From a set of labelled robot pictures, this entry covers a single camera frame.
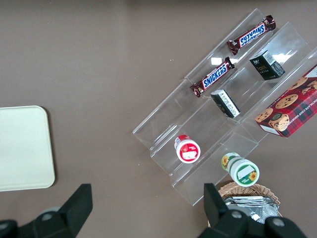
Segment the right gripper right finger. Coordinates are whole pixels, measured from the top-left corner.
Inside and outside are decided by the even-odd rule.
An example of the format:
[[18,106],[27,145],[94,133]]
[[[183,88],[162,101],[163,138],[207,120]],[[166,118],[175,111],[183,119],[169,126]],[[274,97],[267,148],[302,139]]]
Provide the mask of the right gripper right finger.
[[204,209],[210,226],[202,238],[264,238],[264,225],[238,210],[225,205],[215,185],[204,185]]

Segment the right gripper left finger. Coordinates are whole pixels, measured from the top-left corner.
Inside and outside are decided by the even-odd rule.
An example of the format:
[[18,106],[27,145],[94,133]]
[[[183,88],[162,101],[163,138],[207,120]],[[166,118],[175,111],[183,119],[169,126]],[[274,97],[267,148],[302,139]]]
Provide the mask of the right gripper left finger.
[[57,210],[19,228],[21,238],[75,238],[93,208],[91,184],[82,184]]

